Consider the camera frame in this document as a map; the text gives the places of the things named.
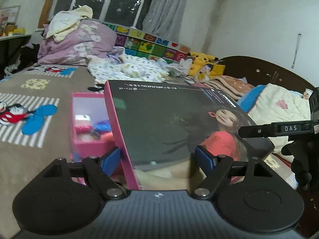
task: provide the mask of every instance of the purple floral pillow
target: purple floral pillow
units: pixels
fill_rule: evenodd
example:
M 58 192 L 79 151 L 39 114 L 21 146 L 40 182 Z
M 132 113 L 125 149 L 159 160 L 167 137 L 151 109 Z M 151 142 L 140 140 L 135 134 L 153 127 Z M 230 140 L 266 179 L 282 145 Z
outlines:
M 116 33 L 109 27 L 97 21 L 81 20 L 79 28 L 61 42 L 56 43 L 53 37 L 43 40 L 38 63 L 87 66 L 87 56 L 107 58 L 115 41 Z

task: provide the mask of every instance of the woman printed on box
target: woman printed on box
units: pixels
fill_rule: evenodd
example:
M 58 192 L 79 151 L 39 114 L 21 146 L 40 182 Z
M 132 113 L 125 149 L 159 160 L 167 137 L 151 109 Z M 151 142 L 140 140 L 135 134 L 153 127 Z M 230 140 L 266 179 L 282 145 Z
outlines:
M 187 146 L 190 153 L 197 145 L 204 146 L 211 154 L 231 156 L 235 161 L 246 161 L 247 149 L 237 138 L 238 129 L 250 125 L 239 111 L 218 107 L 215 113 L 206 110 L 202 114 L 192 114 L 179 118 L 182 127 L 189 134 L 187 139 L 170 143 L 175 145 L 165 154 L 171 154 Z M 142 189 L 170 189 L 192 191 L 205 178 L 193 159 L 187 159 L 169 167 L 143 172 L 135 170 L 135 175 Z

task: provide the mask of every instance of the curtain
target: curtain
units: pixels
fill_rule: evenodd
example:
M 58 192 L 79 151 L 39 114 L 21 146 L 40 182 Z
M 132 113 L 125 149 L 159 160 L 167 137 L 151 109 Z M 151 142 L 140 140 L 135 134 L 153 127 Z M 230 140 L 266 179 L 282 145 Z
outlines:
M 186 0 L 152 0 L 143 31 L 178 42 L 185 5 Z

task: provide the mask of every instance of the silver bolt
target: silver bolt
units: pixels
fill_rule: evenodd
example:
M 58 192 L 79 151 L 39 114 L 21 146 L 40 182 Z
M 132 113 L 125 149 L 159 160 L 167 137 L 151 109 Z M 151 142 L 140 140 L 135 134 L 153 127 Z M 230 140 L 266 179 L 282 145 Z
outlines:
M 208 196 L 210 191 L 208 189 L 205 189 L 205 188 L 198 188 L 194 191 L 194 193 L 197 195 L 197 196 L 200 196 L 200 197 L 204 197 L 204 196 Z
M 106 194 L 108 194 L 110 197 L 116 198 L 116 197 L 121 196 L 123 194 L 123 191 L 120 189 L 117 189 L 117 188 L 109 189 L 109 190 L 107 190 Z

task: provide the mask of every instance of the headboard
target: headboard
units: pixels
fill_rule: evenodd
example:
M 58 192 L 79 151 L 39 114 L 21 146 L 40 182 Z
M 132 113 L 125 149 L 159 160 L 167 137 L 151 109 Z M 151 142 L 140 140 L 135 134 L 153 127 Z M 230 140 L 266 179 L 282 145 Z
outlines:
M 218 63 L 226 65 L 224 75 L 246 77 L 248 83 L 254 86 L 272 83 L 299 93 L 303 93 L 306 88 L 312 91 L 315 89 L 311 83 L 295 73 L 262 59 L 231 56 L 220 59 Z

